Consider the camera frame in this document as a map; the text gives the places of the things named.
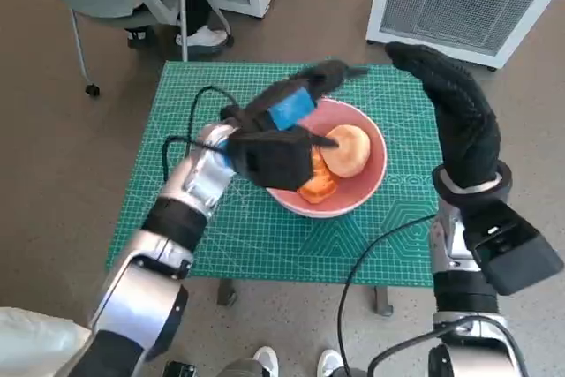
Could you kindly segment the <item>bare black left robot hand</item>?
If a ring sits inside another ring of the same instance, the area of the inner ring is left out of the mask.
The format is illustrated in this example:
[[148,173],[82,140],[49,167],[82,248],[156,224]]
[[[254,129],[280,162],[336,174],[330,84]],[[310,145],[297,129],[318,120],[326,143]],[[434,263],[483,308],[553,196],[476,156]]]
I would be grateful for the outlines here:
[[224,107],[220,118],[248,132],[286,131],[312,114],[323,95],[367,73],[364,66],[325,60],[276,81],[243,108],[235,104]]

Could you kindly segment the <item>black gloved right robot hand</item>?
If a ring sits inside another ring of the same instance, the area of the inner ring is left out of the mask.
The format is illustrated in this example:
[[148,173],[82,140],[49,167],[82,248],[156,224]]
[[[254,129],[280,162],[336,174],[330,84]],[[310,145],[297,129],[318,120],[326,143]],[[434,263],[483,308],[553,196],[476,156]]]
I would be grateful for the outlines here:
[[418,79],[434,107],[443,166],[462,189],[496,177],[501,132],[486,96],[454,58],[425,45],[390,42],[393,66]]

